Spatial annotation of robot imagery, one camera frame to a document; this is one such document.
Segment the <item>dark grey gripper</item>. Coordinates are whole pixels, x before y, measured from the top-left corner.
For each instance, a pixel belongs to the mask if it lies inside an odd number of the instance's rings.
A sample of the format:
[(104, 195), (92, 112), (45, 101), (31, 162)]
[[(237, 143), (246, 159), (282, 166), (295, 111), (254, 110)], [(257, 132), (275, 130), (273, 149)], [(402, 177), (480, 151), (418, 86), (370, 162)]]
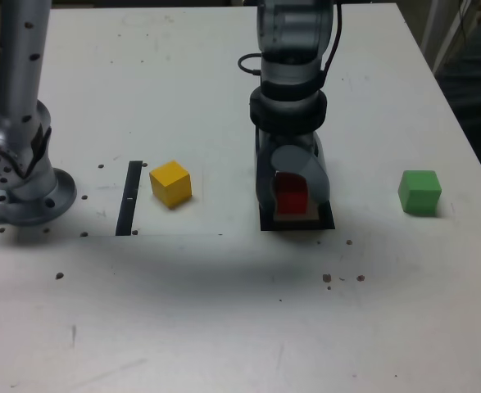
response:
[(275, 213), (273, 180), (276, 170), (304, 178), (311, 199), (317, 204), (329, 202), (329, 177), (318, 159), (320, 148), (316, 132), (279, 135), (257, 129), (256, 197), (265, 214)]

